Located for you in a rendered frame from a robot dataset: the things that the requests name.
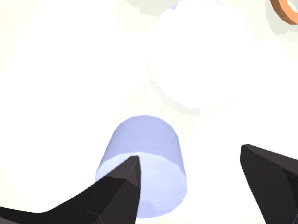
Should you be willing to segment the blue cup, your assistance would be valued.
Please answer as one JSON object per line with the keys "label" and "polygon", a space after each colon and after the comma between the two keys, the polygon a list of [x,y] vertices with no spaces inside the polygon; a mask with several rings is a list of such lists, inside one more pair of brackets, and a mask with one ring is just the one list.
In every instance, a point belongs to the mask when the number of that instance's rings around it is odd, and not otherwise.
{"label": "blue cup", "polygon": [[130,156],[140,156],[141,196],[137,218],[164,216],[188,194],[184,156],[176,131],[153,116],[134,116],[114,129],[98,164],[96,179],[108,175]]}

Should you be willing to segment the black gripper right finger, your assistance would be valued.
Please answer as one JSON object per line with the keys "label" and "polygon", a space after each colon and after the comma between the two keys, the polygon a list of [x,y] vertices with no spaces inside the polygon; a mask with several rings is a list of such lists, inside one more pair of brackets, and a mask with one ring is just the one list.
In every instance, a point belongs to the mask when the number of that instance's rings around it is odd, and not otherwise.
{"label": "black gripper right finger", "polygon": [[298,224],[298,160],[246,144],[239,164],[266,224]]}

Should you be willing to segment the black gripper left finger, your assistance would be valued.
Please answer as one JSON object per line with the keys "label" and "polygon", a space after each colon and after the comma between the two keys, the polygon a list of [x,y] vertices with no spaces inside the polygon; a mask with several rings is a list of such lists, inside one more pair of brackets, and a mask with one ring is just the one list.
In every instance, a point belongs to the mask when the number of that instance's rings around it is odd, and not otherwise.
{"label": "black gripper left finger", "polygon": [[0,206],[0,224],[136,224],[141,175],[140,156],[130,156],[108,175],[47,212]]}

